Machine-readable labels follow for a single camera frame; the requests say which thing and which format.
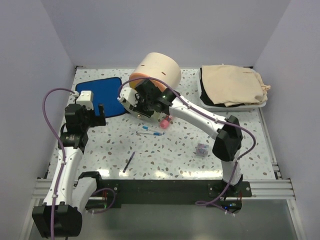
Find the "black cloth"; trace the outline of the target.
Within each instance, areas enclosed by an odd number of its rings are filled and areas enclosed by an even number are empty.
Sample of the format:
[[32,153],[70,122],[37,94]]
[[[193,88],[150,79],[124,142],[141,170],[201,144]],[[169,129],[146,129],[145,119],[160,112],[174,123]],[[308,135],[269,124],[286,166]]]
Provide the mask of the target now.
[[219,108],[226,108],[227,107],[224,103],[217,103],[217,104],[213,103],[204,89],[202,79],[199,80],[199,83],[200,83],[200,87],[201,87],[200,99],[202,100],[202,102],[205,105],[210,106],[210,107],[219,107]]

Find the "dark purple pen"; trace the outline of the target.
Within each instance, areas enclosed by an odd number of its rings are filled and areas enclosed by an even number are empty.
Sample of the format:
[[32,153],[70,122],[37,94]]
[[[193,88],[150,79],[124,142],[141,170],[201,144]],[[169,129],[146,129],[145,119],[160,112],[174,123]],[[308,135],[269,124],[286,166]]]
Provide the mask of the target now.
[[129,157],[129,159],[128,159],[128,161],[127,161],[127,163],[126,163],[126,165],[125,165],[125,167],[124,167],[124,169],[123,169],[123,173],[126,173],[126,171],[127,171],[127,169],[128,169],[128,167],[129,167],[129,164],[131,163],[131,161],[132,161],[132,159],[133,159],[133,157],[135,156],[135,151],[132,153],[132,155]]

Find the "white tray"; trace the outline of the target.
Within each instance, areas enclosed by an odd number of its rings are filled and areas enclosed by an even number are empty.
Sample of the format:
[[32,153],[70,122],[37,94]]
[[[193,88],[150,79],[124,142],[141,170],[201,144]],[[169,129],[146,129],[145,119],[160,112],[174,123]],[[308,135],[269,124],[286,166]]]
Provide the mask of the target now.
[[255,108],[263,108],[267,104],[267,101],[261,104],[251,104],[251,105],[238,104],[238,105],[232,105],[228,107],[225,106],[224,104],[213,104],[212,102],[205,100],[206,93],[202,83],[202,68],[200,68],[197,71],[197,75],[199,77],[199,80],[197,81],[197,88],[198,88],[198,96],[200,99],[200,104],[204,109],[208,110],[209,112],[246,112],[246,111],[251,111]]

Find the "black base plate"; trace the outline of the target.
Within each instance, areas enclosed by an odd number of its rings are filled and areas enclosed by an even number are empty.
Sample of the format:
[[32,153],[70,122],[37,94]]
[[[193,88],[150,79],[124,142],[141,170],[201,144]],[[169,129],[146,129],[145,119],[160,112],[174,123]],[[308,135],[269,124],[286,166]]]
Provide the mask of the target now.
[[252,197],[248,181],[235,186],[223,180],[133,180],[83,177],[73,189],[69,204],[78,211],[102,213],[122,205],[197,205],[235,213],[242,199]]

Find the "beige cloth bag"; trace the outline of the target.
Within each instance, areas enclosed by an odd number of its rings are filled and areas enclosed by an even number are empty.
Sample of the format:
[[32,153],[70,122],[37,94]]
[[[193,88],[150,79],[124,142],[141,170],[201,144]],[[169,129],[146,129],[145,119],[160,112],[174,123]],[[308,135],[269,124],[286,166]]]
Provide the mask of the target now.
[[251,68],[221,64],[203,65],[201,70],[204,91],[214,104],[261,105],[268,100],[271,87]]

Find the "clear box of clips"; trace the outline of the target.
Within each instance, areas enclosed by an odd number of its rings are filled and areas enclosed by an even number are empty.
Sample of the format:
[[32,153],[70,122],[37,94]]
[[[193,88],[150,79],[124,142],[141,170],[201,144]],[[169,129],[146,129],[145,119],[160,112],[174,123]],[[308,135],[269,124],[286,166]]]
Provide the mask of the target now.
[[195,155],[198,157],[206,157],[209,152],[209,145],[198,143],[195,149]]

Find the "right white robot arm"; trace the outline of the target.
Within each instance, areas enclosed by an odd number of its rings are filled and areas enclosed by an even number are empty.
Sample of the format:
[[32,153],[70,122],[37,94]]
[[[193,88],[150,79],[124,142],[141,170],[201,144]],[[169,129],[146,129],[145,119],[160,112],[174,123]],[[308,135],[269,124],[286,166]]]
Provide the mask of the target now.
[[131,113],[147,118],[155,113],[171,115],[205,132],[213,139],[213,155],[221,161],[223,192],[233,197],[241,190],[243,174],[239,159],[243,134],[236,117],[213,114],[156,78],[141,78],[136,88],[119,89],[118,100]]

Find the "grey bottom drawer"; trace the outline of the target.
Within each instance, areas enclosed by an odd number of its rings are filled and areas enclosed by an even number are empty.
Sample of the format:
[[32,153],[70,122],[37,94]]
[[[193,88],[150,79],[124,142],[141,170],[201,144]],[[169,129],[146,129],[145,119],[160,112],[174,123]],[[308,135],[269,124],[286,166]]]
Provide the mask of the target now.
[[135,118],[147,122],[159,122],[165,115],[154,110],[146,110],[142,103],[137,103],[136,106],[130,104],[128,101],[121,103],[123,107]]

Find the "pink pencil case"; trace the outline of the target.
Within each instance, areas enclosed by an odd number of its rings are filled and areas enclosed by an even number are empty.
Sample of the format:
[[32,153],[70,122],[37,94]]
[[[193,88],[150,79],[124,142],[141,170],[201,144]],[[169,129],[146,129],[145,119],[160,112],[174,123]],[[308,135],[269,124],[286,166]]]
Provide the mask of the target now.
[[169,125],[171,124],[171,120],[172,120],[172,116],[171,115],[167,115],[159,124],[159,126],[162,129],[167,129],[169,127]]

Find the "beige round drawer cabinet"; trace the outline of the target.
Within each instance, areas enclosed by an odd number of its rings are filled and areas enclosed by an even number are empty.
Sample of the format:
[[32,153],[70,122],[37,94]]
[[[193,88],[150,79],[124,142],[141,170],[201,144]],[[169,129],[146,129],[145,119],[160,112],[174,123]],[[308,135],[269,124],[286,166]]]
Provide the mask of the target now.
[[175,89],[182,78],[179,65],[169,56],[158,52],[151,52],[129,76],[129,80],[152,77],[159,79]]

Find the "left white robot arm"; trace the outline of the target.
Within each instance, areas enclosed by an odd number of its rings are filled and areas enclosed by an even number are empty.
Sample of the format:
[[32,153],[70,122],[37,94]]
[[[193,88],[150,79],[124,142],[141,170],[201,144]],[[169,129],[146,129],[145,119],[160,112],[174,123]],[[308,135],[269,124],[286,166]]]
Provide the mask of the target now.
[[43,238],[77,237],[82,229],[83,214],[90,196],[104,190],[97,171],[76,176],[78,165],[89,140],[89,128],[105,126],[103,104],[99,114],[93,109],[72,103],[65,108],[65,124],[60,129],[56,170],[42,205],[32,211],[33,221]]

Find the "white blue pen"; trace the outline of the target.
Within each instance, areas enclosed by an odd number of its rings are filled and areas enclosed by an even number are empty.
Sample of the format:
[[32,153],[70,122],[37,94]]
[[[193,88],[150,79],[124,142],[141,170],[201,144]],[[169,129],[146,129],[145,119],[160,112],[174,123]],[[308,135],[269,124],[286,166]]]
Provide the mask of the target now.
[[143,128],[144,130],[147,130],[147,131],[156,132],[156,130],[154,130],[154,129],[148,127],[148,126],[145,126],[145,125],[143,125],[142,128]]
[[142,131],[136,131],[137,135],[151,135],[151,136],[162,136],[164,133],[161,132],[142,132]]

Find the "blue cloth mat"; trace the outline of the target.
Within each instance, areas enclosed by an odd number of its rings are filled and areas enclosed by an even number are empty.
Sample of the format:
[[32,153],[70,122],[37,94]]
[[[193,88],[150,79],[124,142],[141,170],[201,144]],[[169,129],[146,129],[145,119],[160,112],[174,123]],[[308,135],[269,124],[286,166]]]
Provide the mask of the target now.
[[105,118],[112,118],[127,112],[117,100],[118,89],[121,84],[122,80],[119,77],[109,77],[78,83],[75,90],[78,92],[92,91],[95,114],[99,115],[98,105],[102,104]]

